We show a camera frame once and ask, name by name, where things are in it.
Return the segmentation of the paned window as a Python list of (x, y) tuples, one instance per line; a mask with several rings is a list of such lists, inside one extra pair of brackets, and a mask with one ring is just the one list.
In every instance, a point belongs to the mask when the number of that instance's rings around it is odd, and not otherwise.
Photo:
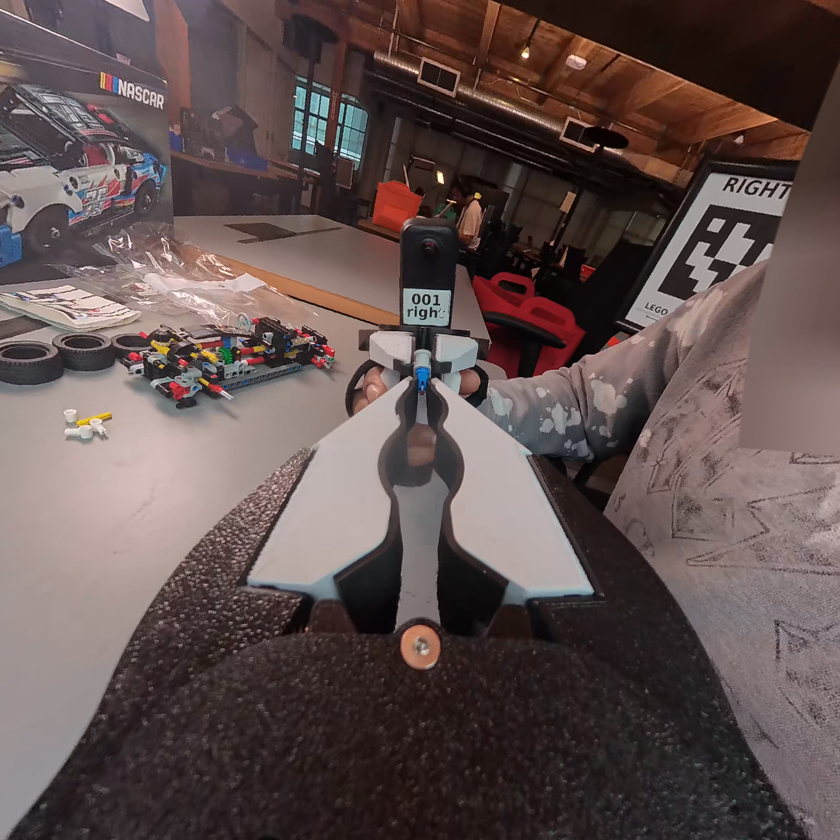
[[(306, 153), (312, 155), (315, 144), (323, 144), (327, 138), (330, 90), (313, 82), (311, 92), (308, 92), (307, 84), (304, 76), (296, 77), (290, 149), (297, 153), (305, 148)], [(360, 100), (344, 93), (339, 105), (334, 150), (342, 159), (351, 161), (355, 168), (362, 163), (368, 121), (369, 114)]]

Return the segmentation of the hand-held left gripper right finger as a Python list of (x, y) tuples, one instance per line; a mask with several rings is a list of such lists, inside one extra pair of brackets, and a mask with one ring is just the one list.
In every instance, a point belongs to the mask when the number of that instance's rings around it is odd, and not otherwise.
[(510, 607), (540, 635), (541, 607), (595, 603), (595, 582), (531, 452), (439, 381), (427, 389), (427, 419), (446, 487), (437, 549), (443, 629), (480, 635)]

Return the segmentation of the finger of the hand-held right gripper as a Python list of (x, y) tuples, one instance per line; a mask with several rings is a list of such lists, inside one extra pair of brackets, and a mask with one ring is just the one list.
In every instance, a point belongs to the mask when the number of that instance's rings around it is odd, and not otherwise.
[(382, 368), (384, 387), (394, 387), (414, 376), (415, 338), (411, 332), (373, 332), (369, 338), (369, 357)]
[(478, 361), (479, 345), (468, 335), (437, 333), (432, 340), (431, 375), (453, 392), (459, 392), (462, 372), (473, 369)]

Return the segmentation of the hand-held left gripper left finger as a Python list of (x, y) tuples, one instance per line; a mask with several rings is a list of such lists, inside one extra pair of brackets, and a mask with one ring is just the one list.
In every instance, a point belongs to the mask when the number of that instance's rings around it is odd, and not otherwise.
[(318, 442), (247, 572), (251, 587), (336, 601), (362, 634), (396, 627), (415, 384), (401, 382)]

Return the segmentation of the black and white marker sign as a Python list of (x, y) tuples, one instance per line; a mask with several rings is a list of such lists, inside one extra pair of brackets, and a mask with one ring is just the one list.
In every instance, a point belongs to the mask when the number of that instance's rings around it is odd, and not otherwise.
[(710, 157), (628, 295), (616, 326), (635, 333), (770, 258), (800, 162)]

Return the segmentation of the grey desk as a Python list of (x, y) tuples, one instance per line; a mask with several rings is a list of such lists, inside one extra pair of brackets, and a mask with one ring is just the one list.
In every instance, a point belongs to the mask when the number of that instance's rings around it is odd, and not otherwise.
[[(192, 547), (346, 418), (371, 324), (315, 307), (337, 358), (179, 410), (115, 364), (2, 384), (1, 832), (86, 730), (134, 629)], [(108, 437), (66, 438), (112, 413)]]

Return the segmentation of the person's right hand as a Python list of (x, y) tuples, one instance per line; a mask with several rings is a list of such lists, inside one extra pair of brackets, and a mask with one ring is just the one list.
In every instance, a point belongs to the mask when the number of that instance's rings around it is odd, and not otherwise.
[(351, 400), (351, 415), (370, 405), (388, 390), (388, 386), (382, 380), (384, 369), (374, 364), (367, 370), (356, 384)]

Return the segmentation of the grey table with wooden edge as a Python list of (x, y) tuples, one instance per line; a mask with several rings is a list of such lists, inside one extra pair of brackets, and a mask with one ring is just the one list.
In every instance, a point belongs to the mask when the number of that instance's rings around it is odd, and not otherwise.
[(399, 323), (400, 246), (316, 215), (179, 216), (176, 238), (290, 298), (370, 324)]

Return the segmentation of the person's right forearm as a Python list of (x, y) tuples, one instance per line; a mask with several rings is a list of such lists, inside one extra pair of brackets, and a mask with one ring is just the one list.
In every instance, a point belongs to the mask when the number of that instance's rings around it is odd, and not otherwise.
[(675, 410), (694, 386), (740, 374), (769, 264), (741, 270), (569, 367), (491, 381), (479, 411), (534, 455), (591, 462), (629, 452), (648, 421)]

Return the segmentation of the brick-built toy car chassis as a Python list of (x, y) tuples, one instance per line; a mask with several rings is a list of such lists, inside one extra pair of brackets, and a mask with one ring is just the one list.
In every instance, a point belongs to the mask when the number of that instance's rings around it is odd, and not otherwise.
[(151, 350), (118, 358), (176, 408), (194, 407), (198, 396), (232, 400), (234, 389), (275, 380), (312, 366), (329, 370), (335, 352), (325, 336), (270, 318), (245, 318), (236, 328), (216, 324), (138, 332)]

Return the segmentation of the clear plastic bag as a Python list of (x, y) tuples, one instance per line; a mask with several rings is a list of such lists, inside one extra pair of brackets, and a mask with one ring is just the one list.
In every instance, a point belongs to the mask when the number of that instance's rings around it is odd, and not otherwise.
[(222, 258), (175, 239), (171, 224), (137, 223), (84, 238), (51, 260), (66, 277), (141, 312), (191, 313), (201, 323), (245, 328), (263, 317), (317, 328), (318, 314)]

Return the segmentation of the orange bin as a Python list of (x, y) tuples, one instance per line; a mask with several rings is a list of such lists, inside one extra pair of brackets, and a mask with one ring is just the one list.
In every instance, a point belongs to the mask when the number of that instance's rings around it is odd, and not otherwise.
[(423, 197), (400, 181), (380, 182), (373, 204), (372, 223), (400, 233), (404, 223), (418, 215)]

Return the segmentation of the black toy car box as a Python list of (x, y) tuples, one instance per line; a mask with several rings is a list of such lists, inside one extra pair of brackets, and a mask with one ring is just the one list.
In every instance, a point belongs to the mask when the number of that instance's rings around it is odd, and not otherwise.
[(111, 232), (172, 224), (170, 92), (152, 2), (2, 2), (2, 284)]

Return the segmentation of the sticker sheet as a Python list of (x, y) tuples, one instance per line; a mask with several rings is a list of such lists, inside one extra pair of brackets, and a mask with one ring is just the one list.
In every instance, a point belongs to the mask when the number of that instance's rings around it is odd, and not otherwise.
[(73, 286), (7, 291), (1, 294), (1, 305), (19, 315), (78, 333), (119, 327), (141, 318), (140, 311)]

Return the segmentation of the white air vent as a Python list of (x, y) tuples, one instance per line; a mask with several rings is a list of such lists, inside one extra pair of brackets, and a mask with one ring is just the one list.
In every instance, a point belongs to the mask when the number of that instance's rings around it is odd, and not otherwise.
[(424, 88), (449, 98), (456, 98), (460, 77), (459, 70), (423, 57), (420, 61), (416, 80)]
[(560, 141), (578, 150), (594, 153), (599, 148), (599, 144), (593, 141), (593, 128), (598, 128), (598, 126), (571, 116), (566, 117), (560, 132)]

